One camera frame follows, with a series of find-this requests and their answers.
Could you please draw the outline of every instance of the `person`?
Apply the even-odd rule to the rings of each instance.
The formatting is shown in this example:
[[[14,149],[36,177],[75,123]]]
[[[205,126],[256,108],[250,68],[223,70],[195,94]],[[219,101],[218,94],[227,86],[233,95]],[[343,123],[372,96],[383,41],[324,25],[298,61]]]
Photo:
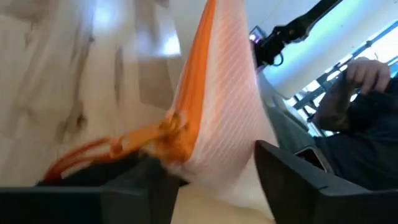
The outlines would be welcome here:
[[[361,93],[351,103],[355,89]],[[313,122],[339,132],[315,138],[336,175],[369,190],[398,189],[398,78],[359,58],[331,86]]]

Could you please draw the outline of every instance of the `white wall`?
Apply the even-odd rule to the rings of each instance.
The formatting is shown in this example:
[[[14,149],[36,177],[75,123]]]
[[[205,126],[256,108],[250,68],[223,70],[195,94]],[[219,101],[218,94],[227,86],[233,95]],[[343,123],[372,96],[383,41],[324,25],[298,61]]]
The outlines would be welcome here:
[[[270,32],[307,12],[319,0],[243,0],[246,2],[249,29],[259,25]],[[175,28],[184,59],[188,58],[195,32],[207,0],[170,0]]]
[[[249,29],[270,33],[306,13],[319,0],[246,0]],[[369,36],[398,19],[397,0],[344,0],[327,14],[302,43],[283,51],[281,67],[264,72],[274,88],[290,98]],[[170,0],[182,56],[187,59],[206,0]]]

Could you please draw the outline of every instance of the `bag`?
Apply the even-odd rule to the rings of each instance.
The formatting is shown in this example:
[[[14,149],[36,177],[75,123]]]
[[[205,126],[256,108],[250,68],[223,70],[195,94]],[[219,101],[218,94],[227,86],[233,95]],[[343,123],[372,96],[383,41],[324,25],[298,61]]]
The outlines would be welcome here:
[[[256,140],[277,146],[256,83],[244,1],[208,0],[165,119],[82,146],[56,161],[45,179],[60,178],[84,162],[122,158],[154,142],[155,151],[149,153],[172,172],[217,198],[272,218],[254,164]],[[84,156],[106,143],[109,152]]]

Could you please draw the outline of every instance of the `orange strap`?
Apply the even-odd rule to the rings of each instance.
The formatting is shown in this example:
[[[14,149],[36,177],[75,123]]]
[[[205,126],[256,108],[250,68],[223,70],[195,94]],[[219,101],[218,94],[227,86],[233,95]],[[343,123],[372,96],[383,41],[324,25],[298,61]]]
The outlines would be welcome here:
[[[182,74],[175,104],[175,110],[180,114],[169,111],[165,119],[155,125],[132,131],[119,138],[101,138],[80,146],[56,160],[48,169],[44,180],[59,179],[63,172],[79,164],[111,162],[120,159],[151,141],[154,141],[156,145],[155,156],[164,162],[184,163],[190,158],[201,123],[208,51],[216,1],[208,0],[205,6],[190,57]],[[87,152],[104,144],[110,145],[109,152],[84,156]]]
[[[123,135],[119,138],[100,138],[84,144],[57,159],[47,170],[44,175],[44,180],[49,181],[61,179],[62,173],[80,164],[112,162],[137,151],[151,141],[161,140],[165,137],[170,138],[171,136],[176,135],[178,131],[184,127],[184,120],[180,118],[181,116],[179,114],[172,113],[160,124],[148,126],[137,131],[131,131],[129,134]],[[126,148],[123,147],[125,140],[127,140]],[[108,152],[84,156],[88,152],[94,151],[97,147],[105,144],[110,145]],[[180,157],[179,155],[172,155],[173,152],[178,151],[170,151],[167,155],[159,151],[159,153],[156,152],[156,157],[160,159],[164,157],[166,160],[168,157]]]

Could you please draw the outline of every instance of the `orange trim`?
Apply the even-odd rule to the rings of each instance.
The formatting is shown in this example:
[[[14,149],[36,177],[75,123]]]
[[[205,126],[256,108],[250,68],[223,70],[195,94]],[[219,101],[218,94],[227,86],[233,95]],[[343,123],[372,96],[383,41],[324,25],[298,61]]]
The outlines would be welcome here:
[[[193,41],[175,104],[175,110],[186,116],[187,126],[174,138],[161,139],[157,143],[159,150],[174,152],[161,157],[165,161],[186,162],[195,147],[203,111],[209,44],[215,11],[216,0],[209,0]]]

